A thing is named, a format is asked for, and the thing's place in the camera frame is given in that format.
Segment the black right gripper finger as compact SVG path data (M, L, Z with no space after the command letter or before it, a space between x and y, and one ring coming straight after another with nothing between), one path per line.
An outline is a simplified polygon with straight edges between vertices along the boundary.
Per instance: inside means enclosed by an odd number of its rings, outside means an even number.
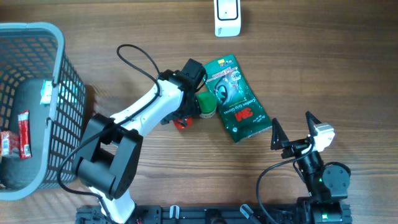
M311 136L314 136L315 135L315 125L321 124L322 122L319 119L317 119L310 111L307 111L305 113L305 116L306 116L306 120L307 120L309 134Z
M279 150L289 146L289 139L285 134L282 126L280 125L277 118L272 120L272 139L271 139L271 149Z

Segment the green lid jar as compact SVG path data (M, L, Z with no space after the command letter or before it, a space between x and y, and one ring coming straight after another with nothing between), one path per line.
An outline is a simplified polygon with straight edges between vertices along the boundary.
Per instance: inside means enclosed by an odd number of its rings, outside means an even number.
M201 92L197 95L198 103L201 109L201 118L210 118L216 113L216 98L210 92Z

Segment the red sauce bottle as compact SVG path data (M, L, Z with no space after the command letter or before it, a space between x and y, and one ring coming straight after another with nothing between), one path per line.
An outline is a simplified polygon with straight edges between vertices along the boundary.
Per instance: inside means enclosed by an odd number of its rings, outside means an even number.
M183 130L192 126L193 118L188 117L188 118L175 119L173 120L173 123L178 130Z

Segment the green 3M gloves package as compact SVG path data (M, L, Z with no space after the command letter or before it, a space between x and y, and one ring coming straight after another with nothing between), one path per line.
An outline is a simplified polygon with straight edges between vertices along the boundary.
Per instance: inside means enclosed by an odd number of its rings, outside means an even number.
M272 126L233 54L207 63L205 70L206 89L216 98L221 120L235 143Z

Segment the red stick sachet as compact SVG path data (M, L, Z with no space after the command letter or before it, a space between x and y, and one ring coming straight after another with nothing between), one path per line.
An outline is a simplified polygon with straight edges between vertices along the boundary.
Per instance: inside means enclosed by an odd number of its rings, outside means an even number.
M30 159L30 125L29 110L23 111L18 115L19 140L20 140L20 159Z

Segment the red small carton box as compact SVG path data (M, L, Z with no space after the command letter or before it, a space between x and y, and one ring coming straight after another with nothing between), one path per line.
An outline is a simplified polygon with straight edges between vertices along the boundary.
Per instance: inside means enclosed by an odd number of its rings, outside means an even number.
M3 157L19 157L19 135L12 131L1 132L1 155Z

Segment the teal wet wipes pack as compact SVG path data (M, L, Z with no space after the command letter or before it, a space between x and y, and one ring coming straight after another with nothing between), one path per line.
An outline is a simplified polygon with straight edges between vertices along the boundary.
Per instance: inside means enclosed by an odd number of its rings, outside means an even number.
M52 100L52 81L50 80L44 80L42 89L40 91L41 94L41 99L40 99L40 104L41 105L49 105Z

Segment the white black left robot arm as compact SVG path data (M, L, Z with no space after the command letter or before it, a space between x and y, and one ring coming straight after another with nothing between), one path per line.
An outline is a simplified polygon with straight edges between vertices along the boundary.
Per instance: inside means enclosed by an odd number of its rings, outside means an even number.
M88 122L72 165L90 192L98 195L101 212L114 223L126 223L136 204L129 193L143 139L157 124L201 114L197 89L204 66L189 59L181 70L159 74L142 98L112 117L94 115Z

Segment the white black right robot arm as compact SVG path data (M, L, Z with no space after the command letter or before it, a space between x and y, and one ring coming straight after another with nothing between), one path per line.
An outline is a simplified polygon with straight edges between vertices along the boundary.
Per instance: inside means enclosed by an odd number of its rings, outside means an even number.
M340 162L325 163L320 153L330 146L335 129L322 123L311 112L305 113L309 134L291 141L276 118L272 120L272 150L282 150L283 159L291 159L305 184L308 196L296 202L295 219L299 223L350 223L348 198L351 170Z

